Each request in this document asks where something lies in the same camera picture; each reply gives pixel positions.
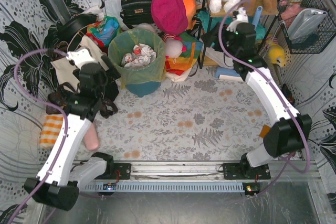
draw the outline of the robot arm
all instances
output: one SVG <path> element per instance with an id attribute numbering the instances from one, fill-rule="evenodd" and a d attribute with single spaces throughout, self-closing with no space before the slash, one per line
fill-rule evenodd
<path id="1" fill-rule="evenodd" d="M 241 13 L 238 16 L 245 17 L 244 9 L 240 8 L 238 12 Z M 271 122 L 271 129 L 264 137 L 263 143 L 255 150 L 242 156 L 240 163 L 244 164 L 245 167 L 242 170 L 245 173 L 246 170 L 263 166 L 282 154 L 303 148 L 302 139 L 288 113 L 289 111 L 296 117 L 306 137 L 311 128 L 311 118 L 309 115 L 301 115 L 287 101 L 275 84 L 267 64 L 261 56 L 255 53 L 256 33 L 254 25 L 248 23 L 243 18 L 235 24 L 235 27 L 230 28 L 229 26 L 222 36 L 226 41 L 227 50 L 235 57 L 253 65 L 261 71 L 269 79 L 269 82 L 273 83 L 273 86 L 277 88 L 278 93 L 286 101 L 287 106 L 287 109 L 285 109 L 276 92 L 270 86 L 270 83 L 266 82 L 258 72 L 243 64 L 234 62 L 234 69 L 258 95 Z"/>
<path id="2" fill-rule="evenodd" d="M 38 172 L 36 178 L 28 178 L 24 188 L 29 193 L 39 184 L 61 148 L 60 155 L 44 184 L 36 191 L 33 198 L 40 203 L 63 210 L 70 210 L 79 195 L 79 189 L 99 175 L 113 173 L 113 157 L 104 153 L 94 153 L 81 167 L 71 171 L 72 164 L 80 142 L 90 128 L 98 113 L 107 76 L 100 64 L 94 60 L 88 49 L 81 49 L 68 53 L 68 60 L 72 60 L 78 67 L 75 75 L 79 79 L 79 94 L 73 94 L 66 110 L 68 132 L 66 141 L 61 148 L 64 135 L 64 121 L 61 132 L 55 142 L 47 162 Z"/>

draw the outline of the wire basket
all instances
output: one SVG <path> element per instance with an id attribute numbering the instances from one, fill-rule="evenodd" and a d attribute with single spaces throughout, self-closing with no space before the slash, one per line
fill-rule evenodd
<path id="1" fill-rule="evenodd" d="M 287 29 L 292 24 L 296 16 L 284 19 L 281 25 L 283 34 L 291 54 L 319 54 L 333 40 L 336 35 L 336 24 L 329 14 L 329 10 L 325 7 L 321 0 L 280 0 L 278 3 L 279 15 L 278 19 L 282 19 L 282 14 L 288 10 L 293 4 L 299 4 L 304 8 L 316 8 L 327 12 L 326 17 L 319 26 L 309 35 L 290 40 Z"/>

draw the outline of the crumpled paper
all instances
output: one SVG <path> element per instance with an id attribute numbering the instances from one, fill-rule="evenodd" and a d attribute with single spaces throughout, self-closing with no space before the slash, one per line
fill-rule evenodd
<path id="1" fill-rule="evenodd" d="M 156 59 L 156 52 L 145 44 L 135 45 L 133 52 L 125 54 L 121 66 L 129 69 L 141 69 L 148 66 Z"/>

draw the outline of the small black bracket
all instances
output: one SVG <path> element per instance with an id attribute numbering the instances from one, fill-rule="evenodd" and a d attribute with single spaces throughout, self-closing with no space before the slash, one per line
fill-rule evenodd
<path id="1" fill-rule="evenodd" d="M 115 163 L 112 173 L 102 174 L 95 179 L 116 180 L 119 174 L 119 180 L 128 180 L 131 177 L 131 167 L 130 163 Z"/>
<path id="2" fill-rule="evenodd" d="M 239 163 L 224 163 L 221 165 L 224 178 L 228 180 L 265 180 L 271 179 L 268 164 L 251 167 L 247 160 L 247 153 L 243 154 Z"/>
<path id="3" fill-rule="evenodd" d="M 266 180 L 271 179 L 271 174 L 268 165 L 261 165 L 256 168 L 251 168 L 245 174 L 242 172 L 240 163 L 226 163 L 222 165 L 224 178 L 227 180 Z"/>

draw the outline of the floral tablecloth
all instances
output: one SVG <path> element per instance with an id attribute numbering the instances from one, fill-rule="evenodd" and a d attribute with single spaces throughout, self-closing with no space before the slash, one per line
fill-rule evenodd
<path id="1" fill-rule="evenodd" d="M 127 89 L 108 119 L 97 115 L 98 151 L 115 160 L 237 160 L 257 147 L 269 119 L 254 91 L 242 82 L 214 78 L 205 67 L 184 82 L 166 79 L 142 98 Z M 92 153 L 81 145 L 77 159 Z"/>

